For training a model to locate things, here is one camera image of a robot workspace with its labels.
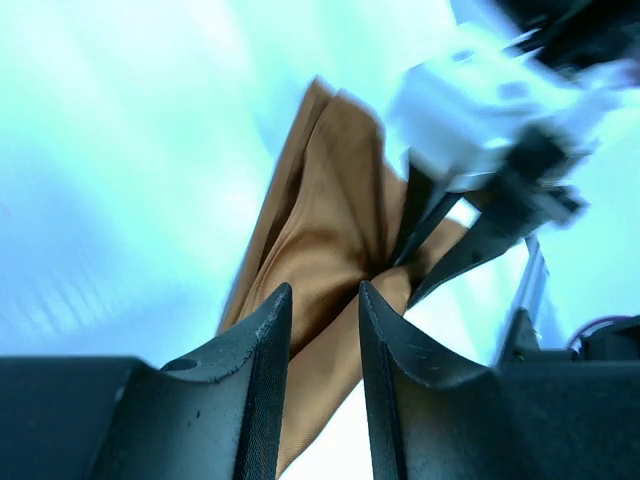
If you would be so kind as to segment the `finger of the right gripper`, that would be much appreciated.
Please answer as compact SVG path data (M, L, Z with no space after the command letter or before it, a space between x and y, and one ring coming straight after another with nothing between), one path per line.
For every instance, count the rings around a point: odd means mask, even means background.
M464 236L431 268L412 294L413 308L440 285L503 255L525 236L525 216L482 213Z
M415 255L461 197L459 192L447 191L443 181L434 181L416 165L409 164L402 218L392 251L393 267Z

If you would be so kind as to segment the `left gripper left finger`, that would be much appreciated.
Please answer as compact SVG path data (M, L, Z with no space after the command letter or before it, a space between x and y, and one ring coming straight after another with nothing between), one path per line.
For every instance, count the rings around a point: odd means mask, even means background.
M292 290L155 369L135 357L5 357L5 479L272 479Z

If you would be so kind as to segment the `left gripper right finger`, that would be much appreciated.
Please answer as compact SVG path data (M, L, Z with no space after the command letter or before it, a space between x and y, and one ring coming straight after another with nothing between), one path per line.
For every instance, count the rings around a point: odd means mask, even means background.
M542 351L487 367L360 286L360 344L378 479L635 479L639 366Z

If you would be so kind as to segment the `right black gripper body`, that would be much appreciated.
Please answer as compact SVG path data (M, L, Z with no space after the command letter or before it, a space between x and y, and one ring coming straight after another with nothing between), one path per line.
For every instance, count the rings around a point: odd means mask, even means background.
M559 136L540 127L524 128L484 187L481 218L502 235L527 236L549 222L570 226L588 209L588 202L564 182L575 165Z

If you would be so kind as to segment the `orange cloth napkin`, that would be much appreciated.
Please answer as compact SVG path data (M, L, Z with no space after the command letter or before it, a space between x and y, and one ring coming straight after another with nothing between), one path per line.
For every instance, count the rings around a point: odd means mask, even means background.
M317 438L362 377L359 285L404 313L419 280L464 235L445 219L399 266L407 185L384 159L378 120L313 81L277 161L220 327L253 313L282 283L293 290L291 346L277 471Z

